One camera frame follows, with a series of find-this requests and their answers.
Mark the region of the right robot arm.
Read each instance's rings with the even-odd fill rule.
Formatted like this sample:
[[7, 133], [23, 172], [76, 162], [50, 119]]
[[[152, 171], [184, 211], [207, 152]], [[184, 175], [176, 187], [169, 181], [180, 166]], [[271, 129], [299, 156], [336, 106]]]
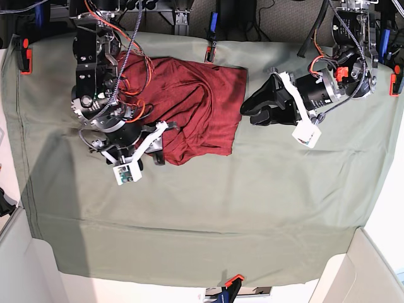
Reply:
[[[122, 164], [157, 130], [156, 123], [144, 122], [153, 106], [138, 100], [152, 79], [152, 62], [119, 24], [128, 11], [142, 14], [154, 7], [154, 1], [69, 3], [69, 17], [78, 21], [71, 108], [82, 123], [78, 130], [82, 142], [91, 152], [104, 154], [110, 164]], [[124, 75], [132, 55], [141, 59], [146, 71], [144, 83], [134, 90]]]

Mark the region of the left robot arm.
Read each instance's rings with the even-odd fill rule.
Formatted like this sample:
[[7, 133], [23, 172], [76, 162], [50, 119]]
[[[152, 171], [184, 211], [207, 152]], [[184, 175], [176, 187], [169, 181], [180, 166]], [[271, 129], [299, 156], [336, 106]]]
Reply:
[[[304, 57], [310, 44], [318, 55], [308, 64], [307, 74], [281, 73], [271, 68], [269, 78], [247, 98], [240, 108], [243, 116], [257, 126], [298, 125], [307, 116], [313, 125], [350, 100], [374, 93], [377, 83], [378, 53], [376, 25], [369, 12], [370, 1], [323, 1], [318, 17], [297, 55]], [[327, 54], [319, 46], [317, 34], [326, 12], [331, 9], [334, 46]]]

